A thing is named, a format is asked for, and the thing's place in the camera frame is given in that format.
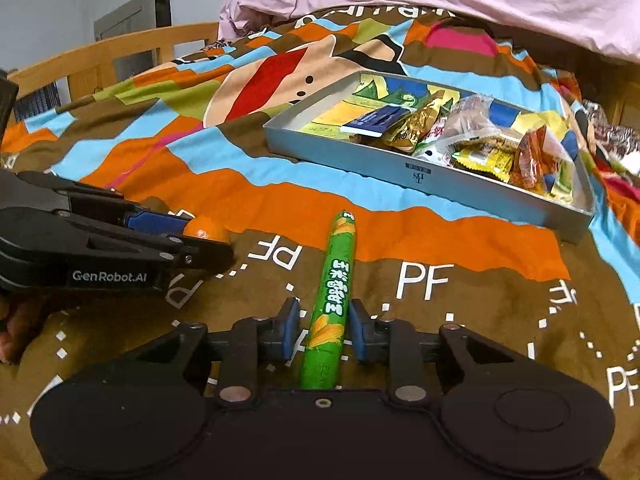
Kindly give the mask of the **person's left hand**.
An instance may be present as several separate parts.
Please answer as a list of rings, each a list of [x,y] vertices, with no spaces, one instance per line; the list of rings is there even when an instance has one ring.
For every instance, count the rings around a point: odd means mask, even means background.
[[[63,310],[66,300],[62,294],[2,292],[1,363],[18,364],[49,316]]]

